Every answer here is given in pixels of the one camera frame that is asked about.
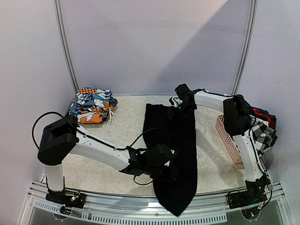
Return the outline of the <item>black white checked shirt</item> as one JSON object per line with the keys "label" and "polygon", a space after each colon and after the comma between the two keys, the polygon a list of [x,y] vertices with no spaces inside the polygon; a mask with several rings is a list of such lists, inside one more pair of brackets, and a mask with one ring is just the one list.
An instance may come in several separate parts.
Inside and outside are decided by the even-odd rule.
{"label": "black white checked shirt", "polygon": [[277,140],[276,130],[269,127],[269,122],[253,115],[251,118],[252,135],[254,139],[254,146],[259,155],[263,155],[269,151]]}

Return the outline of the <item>red black plaid shirt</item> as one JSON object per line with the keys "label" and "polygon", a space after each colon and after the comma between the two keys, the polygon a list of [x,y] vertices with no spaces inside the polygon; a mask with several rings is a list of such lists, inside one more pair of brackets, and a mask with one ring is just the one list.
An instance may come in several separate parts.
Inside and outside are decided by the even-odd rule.
{"label": "red black plaid shirt", "polygon": [[260,108],[252,108],[250,110],[250,114],[256,118],[262,119],[269,123],[269,127],[272,129],[276,129],[277,118],[275,115],[269,114],[268,111],[260,109]]}

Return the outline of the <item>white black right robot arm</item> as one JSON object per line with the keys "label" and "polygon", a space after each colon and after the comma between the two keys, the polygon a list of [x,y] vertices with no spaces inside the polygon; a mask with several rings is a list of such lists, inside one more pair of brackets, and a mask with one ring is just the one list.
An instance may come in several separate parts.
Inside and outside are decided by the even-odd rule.
{"label": "white black right robot arm", "polygon": [[246,204],[253,204],[260,198],[260,190],[270,182],[254,145],[250,108],[244,97],[217,94],[205,89],[190,90],[185,83],[177,86],[175,93],[181,103],[170,110],[172,117],[176,114],[187,116],[197,106],[209,107],[223,113],[225,131],[237,145],[244,164],[248,190],[243,193],[242,200]]}

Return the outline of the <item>pink plastic laundry basket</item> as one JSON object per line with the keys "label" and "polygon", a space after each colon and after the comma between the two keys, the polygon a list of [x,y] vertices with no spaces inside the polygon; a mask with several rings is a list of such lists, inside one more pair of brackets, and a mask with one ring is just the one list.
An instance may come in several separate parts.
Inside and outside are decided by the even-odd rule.
{"label": "pink plastic laundry basket", "polygon": [[242,157],[240,155],[240,152],[235,144],[235,142],[232,140],[232,138],[227,134],[225,127],[224,127],[224,116],[219,115],[216,119],[216,125],[215,128],[221,137],[233,163],[237,166],[238,169],[243,170],[244,164],[242,161]]}

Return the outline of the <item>aluminium frame post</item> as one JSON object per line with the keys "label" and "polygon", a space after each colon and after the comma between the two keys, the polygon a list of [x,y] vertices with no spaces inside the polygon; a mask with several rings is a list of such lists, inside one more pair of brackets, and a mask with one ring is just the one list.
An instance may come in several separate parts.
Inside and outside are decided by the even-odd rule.
{"label": "aluminium frame post", "polygon": [[66,36],[65,26],[64,26],[64,20],[63,20],[63,13],[62,13],[62,5],[60,0],[54,0],[54,11],[56,14],[56,21],[58,26],[58,32],[59,37],[61,41],[61,47],[63,50],[67,70],[69,73],[70,81],[73,86],[74,92],[77,92],[79,90],[78,81],[75,75],[74,66],[71,59],[71,54],[68,46],[68,40]]}
{"label": "aluminium frame post", "polygon": [[250,5],[248,20],[247,20],[247,29],[246,29],[246,34],[245,34],[245,38],[244,38],[243,48],[242,48],[242,56],[241,56],[238,72],[237,72],[235,81],[233,83],[231,95],[235,95],[238,93],[238,89],[240,86],[240,82],[242,79],[243,71],[245,68],[245,64],[247,61],[247,56],[248,56],[248,52],[249,52],[249,48],[250,48],[250,44],[251,44],[251,37],[253,34],[254,25],[255,25],[256,10],[257,10],[257,0],[252,0],[251,5]]}

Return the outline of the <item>left aluminium frame post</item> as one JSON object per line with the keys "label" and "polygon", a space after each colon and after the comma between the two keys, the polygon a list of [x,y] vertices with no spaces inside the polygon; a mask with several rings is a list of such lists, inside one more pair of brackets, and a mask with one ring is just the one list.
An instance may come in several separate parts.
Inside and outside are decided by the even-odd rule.
{"label": "left aluminium frame post", "polygon": [[70,81],[73,86],[74,92],[77,92],[79,90],[78,81],[75,75],[74,66],[71,59],[71,54],[68,46],[68,40],[66,36],[65,26],[64,26],[64,20],[63,20],[63,13],[62,13],[62,5],[60,0],[54,0],[54,11],[56,14],[56,21],[58,26],[58,32],[59,37],[61,41],[61,47],[63,50],[67,70],[69,73]]}

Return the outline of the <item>right aluminium frame post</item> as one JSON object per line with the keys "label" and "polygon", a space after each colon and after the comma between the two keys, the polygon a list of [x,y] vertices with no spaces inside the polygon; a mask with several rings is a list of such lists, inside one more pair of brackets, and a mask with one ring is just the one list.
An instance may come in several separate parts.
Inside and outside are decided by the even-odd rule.
{"label": "right aluminium frame post", "polygon": [[255,25],[256,10],[257,10],[257,0],[252,0],[251,5],[250,5],[248,20],[247,20],[247,29],[246,29],[246,34],[245,34],[245,38],[244,38],[243,48],[242,48],[242,56],[241,56],[238,72],[237,72],[235,81],[233,83],[231,95],[235,95],[238,93],[238,89],[240,86],[240,82],[242,79],[243,71],[245,68],[245,64],[247,61],[247,56],[248,56],[248,52],[249,52],[249,48],[250,48],[250,44],[251,44],[251,37],[253,34],[254,25]]}

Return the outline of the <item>front aluminium rail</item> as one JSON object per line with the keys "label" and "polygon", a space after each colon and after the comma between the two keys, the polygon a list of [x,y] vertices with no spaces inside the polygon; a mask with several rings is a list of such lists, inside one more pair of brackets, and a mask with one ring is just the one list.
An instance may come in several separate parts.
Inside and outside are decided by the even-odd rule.
{"label": "front aluminium rail", "polygon": [[230,208],[227,192],[197,195],[178,217],[162,207],[155,197],[121,196],[86,192],[82,209],[60,212],[61,205],[45,199],[44,183],[32,182],[22,225],[292,225],[289,207],[279,182],[266,194],[271,200],[257,205]]}

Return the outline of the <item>colourful patterned folded shorts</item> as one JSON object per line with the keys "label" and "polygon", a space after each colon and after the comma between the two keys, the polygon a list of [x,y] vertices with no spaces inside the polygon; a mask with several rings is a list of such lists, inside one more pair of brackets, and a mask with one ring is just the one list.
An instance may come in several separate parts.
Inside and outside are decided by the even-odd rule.
{"label": "colourful patterned folded shorts", "polygon": [[118,104],[112,94],[110,90],[83,87],[76,93],[69,114],[75,116],[81,124],[101,124]]}

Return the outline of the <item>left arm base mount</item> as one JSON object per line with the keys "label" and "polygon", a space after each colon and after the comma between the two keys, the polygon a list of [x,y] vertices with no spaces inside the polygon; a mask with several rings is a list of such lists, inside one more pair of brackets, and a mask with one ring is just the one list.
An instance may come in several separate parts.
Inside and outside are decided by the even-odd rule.
{"label": "left arm base mount", "polygon": [[52,190],[48,190],[45,199],[64,205],[65,207],[75,207],[82,209],[85,205],[87,195],[81,193],[80,191],[67,191],[62,190],[61,192],[56,192]]}

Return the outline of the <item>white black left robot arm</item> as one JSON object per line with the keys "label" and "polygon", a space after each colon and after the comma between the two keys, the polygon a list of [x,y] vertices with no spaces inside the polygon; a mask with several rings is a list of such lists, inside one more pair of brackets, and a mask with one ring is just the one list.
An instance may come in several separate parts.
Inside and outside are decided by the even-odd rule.
{"label": "white black left robot arm", "polygon": [[176,152],[165,144],[146,149],[134,149],[131,145],[120,148],[87,132],[73,117],[63,117],[44,128],[37,154],[45,166],[51,195],[59,203],[70,199],[62,172],[62,161],[68,154],[96,160],[124,174],[146,174],[166,183],[175,182],[179,173],[174,166]]}

